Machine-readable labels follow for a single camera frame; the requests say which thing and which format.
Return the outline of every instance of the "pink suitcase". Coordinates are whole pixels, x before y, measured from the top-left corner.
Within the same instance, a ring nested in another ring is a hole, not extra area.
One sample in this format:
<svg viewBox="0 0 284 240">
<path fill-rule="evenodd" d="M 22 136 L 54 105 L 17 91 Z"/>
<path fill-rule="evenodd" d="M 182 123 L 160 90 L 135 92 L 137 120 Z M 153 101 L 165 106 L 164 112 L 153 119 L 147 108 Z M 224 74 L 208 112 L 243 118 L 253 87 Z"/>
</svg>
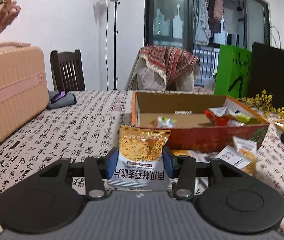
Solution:
<svg viewBox="0 0 284 240">
<path fill-rule="evenodd" d="M 49 102 L 44 56 L 27 43 L 0 44 L 0 142 Z"/>
</svg>

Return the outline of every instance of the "floor lamp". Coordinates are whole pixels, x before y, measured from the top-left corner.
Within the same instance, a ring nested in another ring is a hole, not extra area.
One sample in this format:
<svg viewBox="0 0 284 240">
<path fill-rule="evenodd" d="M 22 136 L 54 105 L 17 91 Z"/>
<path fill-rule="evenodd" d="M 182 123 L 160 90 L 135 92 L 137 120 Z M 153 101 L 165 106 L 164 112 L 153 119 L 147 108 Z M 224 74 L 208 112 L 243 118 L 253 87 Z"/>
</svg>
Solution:
<svg viewBox="0 0 284 240">
<path fill-rule="evenodd" d="M 117 90 L 116 82 L 118 78 L 116 77 L 116 35 L 118 34 L 118 30 L 116 29 L 116 8 L 117 5 L 120 4 L 118 0 L 110 0 L 111 2 L 114 2 L 115 4 L 115 10 L 114 10 L 114 89 Z"/>
</svg>

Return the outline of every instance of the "snack box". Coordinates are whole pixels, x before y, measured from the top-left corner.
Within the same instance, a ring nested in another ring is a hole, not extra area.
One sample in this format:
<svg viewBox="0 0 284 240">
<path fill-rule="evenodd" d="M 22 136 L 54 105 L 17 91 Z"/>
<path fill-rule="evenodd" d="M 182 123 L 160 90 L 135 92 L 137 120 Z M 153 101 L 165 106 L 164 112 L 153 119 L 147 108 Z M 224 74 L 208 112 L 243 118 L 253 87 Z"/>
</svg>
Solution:
<svg viewBox="0 0 284 240">
<path fill-rule="evenodd" d="M 261 124 L 215 126 L 204 114 L 204 110 L 212 107 L 228 107 L 234 112 L 241 111 L 261 121 Z M 176 120 L 175 128 L 165 128 L 171 131 L 167 142 L 171 150 L 219 152 L 233 144 L 233 136 L 256 141 L 260 147 L 269 127 L 268 121 L 256 111 L 230 96 L 139 91 L 133 93 L 132 126 L 147 128 L 159 116 Z"/>
</svg>

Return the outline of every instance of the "black cable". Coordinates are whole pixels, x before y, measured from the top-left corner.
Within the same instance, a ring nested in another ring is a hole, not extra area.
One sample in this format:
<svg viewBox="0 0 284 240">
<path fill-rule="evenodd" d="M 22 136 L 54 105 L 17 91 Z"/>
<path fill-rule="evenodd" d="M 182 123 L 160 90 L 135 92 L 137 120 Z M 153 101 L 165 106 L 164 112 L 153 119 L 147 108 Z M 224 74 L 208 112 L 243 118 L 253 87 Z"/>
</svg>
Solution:
<svg viewBox="0 0 284 240">
<path fill-rule="evenodd" d="M 107 89 L 109 90 L 109 68 L 107 66 L 107 57 L 106 57 L 106 46 L 107 46 L 107 25 L 109 22 L 109 9 L 107 7 L 107 0 L 106 0 L 106 34 L 105 34 L 105 62 L 106 62 L 106 73 L 107 73 Z"/>
</svg>

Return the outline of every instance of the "window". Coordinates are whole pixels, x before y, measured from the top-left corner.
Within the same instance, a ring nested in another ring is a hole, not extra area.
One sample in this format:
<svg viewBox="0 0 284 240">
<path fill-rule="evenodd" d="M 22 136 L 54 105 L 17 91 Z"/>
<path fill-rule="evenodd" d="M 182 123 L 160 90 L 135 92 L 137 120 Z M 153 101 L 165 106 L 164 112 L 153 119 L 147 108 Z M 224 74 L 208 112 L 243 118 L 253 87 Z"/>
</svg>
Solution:
<svg viewBox="0 0 284 240">
<path fill-rule="evenodd" d="M 252 50 L 254 42 L 269 44 L 269 12 L 264 1 L 222 0 L 222 12 L 214 15 L 209 8 L 215 8 L 215 1 L 145 0 L 145 45 L 180 47 L 199 57 L 195 85 L 213 78 L 220 45 Z M 203 24 L 205 15 L 209 26 Z"/>
</svg>

